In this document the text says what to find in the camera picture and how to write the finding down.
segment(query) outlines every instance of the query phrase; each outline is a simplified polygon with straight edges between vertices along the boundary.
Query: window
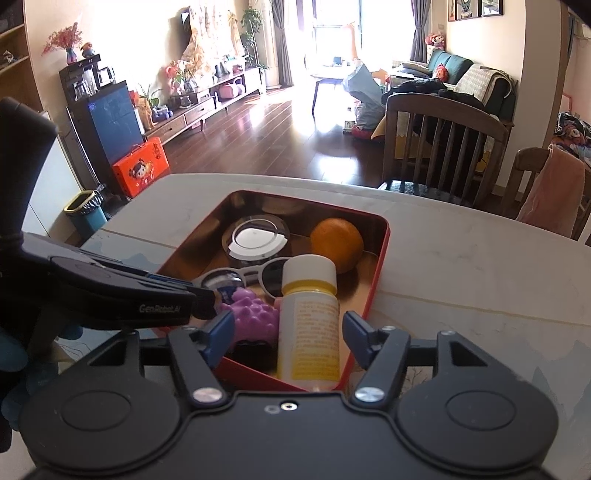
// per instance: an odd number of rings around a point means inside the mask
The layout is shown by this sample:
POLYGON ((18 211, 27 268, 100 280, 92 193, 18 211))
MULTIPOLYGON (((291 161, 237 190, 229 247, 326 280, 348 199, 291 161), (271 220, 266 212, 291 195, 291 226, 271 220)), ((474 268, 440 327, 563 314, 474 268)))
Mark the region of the window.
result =
POLYGON ((350 52, 342 26, 354 23, 361 33, 361 59, 372 69, 408 60, 415 30, 410 0, 313 0, 318 61, 330 64, 350 52))
POLYGON ((410 0, 362 0, 361 27, 362 60, 370 70, 410 59, 415 30, 410 0))

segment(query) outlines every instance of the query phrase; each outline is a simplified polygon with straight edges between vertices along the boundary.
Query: metal screw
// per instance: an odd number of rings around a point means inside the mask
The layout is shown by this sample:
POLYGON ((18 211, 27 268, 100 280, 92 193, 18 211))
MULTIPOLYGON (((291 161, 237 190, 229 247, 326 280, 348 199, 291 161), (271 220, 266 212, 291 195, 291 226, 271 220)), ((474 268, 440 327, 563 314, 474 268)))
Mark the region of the metal screw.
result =
POLYGON ((290 402, 290 401, 283 402, 280 406, 281 406, 281 409, 285 410, 285 411, 297 410, 297 404, 290 402))
POLYGON ((215 403, 220 401, 222 397, 223 393, 213 387, 203 387, 193 392, 193 398, 200 403, 215 403))
POLYGON ((381 388, 377 387, 363 387, 355 391, 355 398, 364 402, 377 402, 382 400, 386 394, 381 388))

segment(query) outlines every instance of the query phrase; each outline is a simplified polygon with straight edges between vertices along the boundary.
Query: teal trash bin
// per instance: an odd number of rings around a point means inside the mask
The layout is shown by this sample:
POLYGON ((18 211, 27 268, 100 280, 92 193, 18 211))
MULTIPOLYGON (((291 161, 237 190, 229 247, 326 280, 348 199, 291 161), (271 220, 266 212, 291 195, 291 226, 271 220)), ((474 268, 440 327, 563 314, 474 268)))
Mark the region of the teal trash bin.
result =
POLYGON ((103 197, 99 192, 84 190, 64 208, 64 213, 85 242, 107 222, 102 203, 103 197))

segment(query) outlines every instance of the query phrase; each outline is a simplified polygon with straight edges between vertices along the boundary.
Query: chair backrest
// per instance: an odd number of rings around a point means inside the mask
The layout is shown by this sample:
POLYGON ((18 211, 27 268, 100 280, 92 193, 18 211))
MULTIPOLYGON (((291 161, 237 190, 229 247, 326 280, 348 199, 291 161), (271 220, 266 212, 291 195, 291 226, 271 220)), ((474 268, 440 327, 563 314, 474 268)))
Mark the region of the chair backrest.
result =
MULTIPOLYGON (((514 207, 514 202, 517 201, 517 194, 519 187, 523 180, 525 172, 531 172, 530 179, 527 182, 525 191, 519 201, 519 209, 523 207, 523 204, 527 200, 528 195, 531 192, 531 188, 534 185, 534 180, 544 168, 546 160, 550 156, 550 150, 546 148, 524 148, 519 150, 515 156, 515 162, 513 163, 513 169, 511 170, 511 176, 503 195, 501 202, 501 215, 509 217, 511 209, 514 207)), ((572 239, 578 240, 583 232, 583 228, 589 215, 591 213, 591 169, 585 167, 585 187, 583 189, 583 198, 581 199, 581 205, 577 211, 577 219, 574 223, 572 239)))
POLYGON ((535 178, 539 175, 546 165, 546 160, 550 156, 550 150, 547 148, 524 148, 519 150, 515 156, 513 169, 505 188, 505 194, 501 202, 501 215, 508 216, 513 203, 517 200, 517 193, 523 180, 523 175, 526 171, 530 171, 530 180, 527 183, 525 192, 519 202, 519 208, 523 207, 525 199, 530 194, 531 188, 534 185, 535 178))
POLYGON ((478 192, 472 201, 474 207, 482 205, 483 201, 492 192, 492 188, 498 177, 501 168, 501 159, 505 153, 506 144, 508 140, 508 131, 501 122, 488 115, 477 108, 465 105, 464 103, 456 102, 450 99, 438 97, 435 95, 425 95, 422 93, 400 93, 391 95, 388 98, 386 108, 386 136, 384 147, 384 169, 382 172, 382 179, 388 181, 392 178, 395 163, 396 143, 403 141, 398 138, 398 114, 406 112, 410 114, 408 122, 408 131, 406 132, 404 155, 402 157, 401 165, 401 180, 410 181, 407 178, 408 163, 411 154, 411 144, 413 143, 413 126, 417 115, 422 115, 421 131, 418 140, 418 147, 416 150, 416 159, 414 160, 414 173, 412 181, 417 183, 421 178, 421 169, 423 168, 423 152, 426 151, 427 130, 431 123, 430 118, 437 120, 437 126, 434 129, 433 141, 429 145, 431 154, 428 158, 428 166, 426 172, 425 184, 429 188, 436 188, 437 190, 445 191, 457 197, 461 197, 466 201, 470 187, 474 181, 480 181, 478 192), (464 130, 462 136, 462 143, 457 152, 457 157, 452 155, 454 150, 454 142, 456 141, 456 131, 460 134, 461 129, 464 130), (442 131, 446 131, 447 144, 443 156, 443 162, 438 165, 438 152, 440 147, 443 147, 441 138, 442 131), (478 137, 476 142, 470 139, 472 135, 476 134, 478 137), (481 160, 483 147, 486 144, 487 137, 494 140, 493 148, 489 161, 482 178, 475 177, 476 165, 481 160), (469 166, 466 170, 466 157, 469 161, 469 166), (438 171, 439 179, 434 181, 434 173, 438 171))

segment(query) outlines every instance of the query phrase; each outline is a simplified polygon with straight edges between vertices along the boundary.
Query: flower vase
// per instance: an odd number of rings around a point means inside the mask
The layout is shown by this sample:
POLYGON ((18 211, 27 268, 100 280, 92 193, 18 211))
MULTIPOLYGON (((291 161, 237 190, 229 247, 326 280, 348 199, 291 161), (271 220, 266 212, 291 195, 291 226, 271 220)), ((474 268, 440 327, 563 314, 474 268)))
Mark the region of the flower vase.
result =
POLYGON ((78 61, 78 57, 76 56, 76 52, 74 51, 73 48, 67 48, 66 49, 66 53, 67 53, 67 64, 71 65, 72 63, 76 63, 78 61))

